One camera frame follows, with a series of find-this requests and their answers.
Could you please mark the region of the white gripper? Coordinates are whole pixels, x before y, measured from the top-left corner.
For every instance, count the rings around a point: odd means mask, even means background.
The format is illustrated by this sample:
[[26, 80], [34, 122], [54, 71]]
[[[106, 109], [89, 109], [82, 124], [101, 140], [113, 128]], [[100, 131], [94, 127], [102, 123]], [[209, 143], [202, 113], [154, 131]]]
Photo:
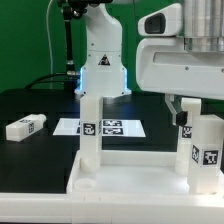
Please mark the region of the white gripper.
[[175, 126], [187, 124], [181, 97], [224, 100], [224, 2], [178, 2], [142, 17], [136, 80], [165, 93]]

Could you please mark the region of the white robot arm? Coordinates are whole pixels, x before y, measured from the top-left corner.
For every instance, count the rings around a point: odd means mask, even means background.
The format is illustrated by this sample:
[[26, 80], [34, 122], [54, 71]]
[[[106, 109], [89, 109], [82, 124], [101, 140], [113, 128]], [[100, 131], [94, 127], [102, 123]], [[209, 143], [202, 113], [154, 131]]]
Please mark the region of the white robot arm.
[[[73, 75], [70, 22], [84, 18], [87, 59], [77, 94], [114, 100], [128, 95], [121, 62], [122, 27], [108, 3], [131, 0], [57, 0], [66, 26], [67, 71]], [[136, 81], [143, 91], [163, 93], [173, 123], [183, 126], [189, 113], [182, 96], [224, 100], [224, 0], [181, 0], [142, 17], [137, 32]]]

